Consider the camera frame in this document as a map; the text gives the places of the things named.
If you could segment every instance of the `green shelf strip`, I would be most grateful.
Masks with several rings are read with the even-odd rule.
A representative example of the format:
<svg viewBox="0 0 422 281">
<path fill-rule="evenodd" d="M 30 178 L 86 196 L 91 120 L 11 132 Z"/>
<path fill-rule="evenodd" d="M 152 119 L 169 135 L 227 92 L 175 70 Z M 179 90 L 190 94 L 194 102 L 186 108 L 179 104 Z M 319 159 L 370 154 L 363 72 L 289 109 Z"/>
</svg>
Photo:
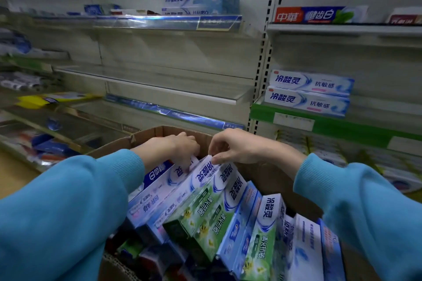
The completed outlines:
<svg viewBox="0 0 422 281">
<path fill-rule="evenodd" d="M 1 56 L 0 61 L 3 63 L 8 63 L 16 67 L 30 69 L 40 72 L 53 72 L 53 68 L 49 63 L 45 63 L 40 59 L 31 59 L 31 58 L 22 58 L 22 57 L 11 57 L 11 56 Z"/>
<path fill-rule="evenodd" d="M 281 107 L 276 108 L 270 105 L 261 104 L 258 101 L 257 103 L 252 104 L 249 117 L 258 121 L 274 123 L 273 121 L 276 112 L 314 120 L 312 132 L 315 134 L 326 135 L 384 149 L 388 147 L 393 137 L 422 141 L 422 135 L 357 124 L 345 121 L 344 119 L 318 116 Z"/>
</svg>

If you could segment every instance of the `person's right hand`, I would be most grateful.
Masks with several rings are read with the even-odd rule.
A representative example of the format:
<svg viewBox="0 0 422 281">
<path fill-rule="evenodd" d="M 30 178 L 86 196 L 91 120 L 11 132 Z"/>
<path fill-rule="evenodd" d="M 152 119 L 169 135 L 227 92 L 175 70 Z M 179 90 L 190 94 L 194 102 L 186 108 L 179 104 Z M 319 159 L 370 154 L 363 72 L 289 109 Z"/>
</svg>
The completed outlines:
<svg viewBox="0 0 422 281">
<path fill-rule="evenodd" d="M 263 159 L 262 154 L 273 143 L 274 140 L 241 129 L 226 129 L 213 137 L 208 154 L 213 156 L 214 165 L 231 161 L 255 163 Z"/>
</svg>

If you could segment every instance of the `red and blue toothpaste box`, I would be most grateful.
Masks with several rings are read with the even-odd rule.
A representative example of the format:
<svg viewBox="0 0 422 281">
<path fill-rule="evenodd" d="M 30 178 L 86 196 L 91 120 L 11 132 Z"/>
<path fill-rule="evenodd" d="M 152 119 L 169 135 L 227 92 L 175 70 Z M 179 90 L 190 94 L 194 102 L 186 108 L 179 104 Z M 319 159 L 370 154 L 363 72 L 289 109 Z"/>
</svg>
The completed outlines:
<svg viewBox="0 0 422 281">
<path fill-rule="evenodd" d="M 346 281 L 338 237 L 324 224 L 322 219 L 318 219 L 317 224 L 321 227 L 324 281 Z"/>
<path fill-rule="evenodd" d="M 363 23 L 368 6 L 278 7 L 275 23 Z"/>
</svg>

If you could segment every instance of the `green toothpaste box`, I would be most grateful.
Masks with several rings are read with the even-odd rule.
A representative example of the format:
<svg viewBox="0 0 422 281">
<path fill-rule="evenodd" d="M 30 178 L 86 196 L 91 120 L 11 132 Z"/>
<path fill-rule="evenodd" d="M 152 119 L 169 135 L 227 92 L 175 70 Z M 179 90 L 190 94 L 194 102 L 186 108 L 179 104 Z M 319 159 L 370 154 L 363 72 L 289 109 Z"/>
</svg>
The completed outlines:
<svg viewBox="0 0 422 281">
<path fill-rule="evenodd" d="M 276 255 L 277 228 L 284 219 L 286 205 L 281 194 L 266 195 L 262 198 L 251 242 L 246 254 L 241 280 L 269 281 L 274 274 L 273 256 Z"/>
<path fill-rule="evenodd" d="M 214 260 L 247 186 L 248 183 L 236 171 L 211 211 L 202 217 L 193 238 L 188 242 L 190 253 L 200 265 L 208 265 Z"/>
<path fill-rule="evenodd" d="M 237 173 L 233 163 L 221 165 L 203 187 L 196 189 L 189 198 L 163 224 L 171 239 L 186 242 L 193 237 L 203 218 L 217 203 L 220 194 Z"/>
</svg>

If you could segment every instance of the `ribbed cuff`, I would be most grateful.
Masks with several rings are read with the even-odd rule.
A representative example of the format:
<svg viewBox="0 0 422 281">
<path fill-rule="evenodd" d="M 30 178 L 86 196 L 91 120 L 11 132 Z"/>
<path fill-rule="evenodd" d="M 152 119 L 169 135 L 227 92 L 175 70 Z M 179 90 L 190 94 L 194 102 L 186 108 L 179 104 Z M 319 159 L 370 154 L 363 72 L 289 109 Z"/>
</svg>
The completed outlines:
<svg viewBox="0 0 422 281">
<path fill-rule="evenodd" d="M 321 160 L 311 153 L 302 163 L 293 184 L 293 191 L 308 198 L 322 210 L 328 204 L 330 192 L 345 176 L 343 168 Z"/>
<path fill-rule="evenodd" d="M 123 181 L 127 193 L 131 193 L 144 182 L 145 167 L 142 159 L 128 149 L 121 149 L 97 160 L 110 167 Z"/>
</svg>

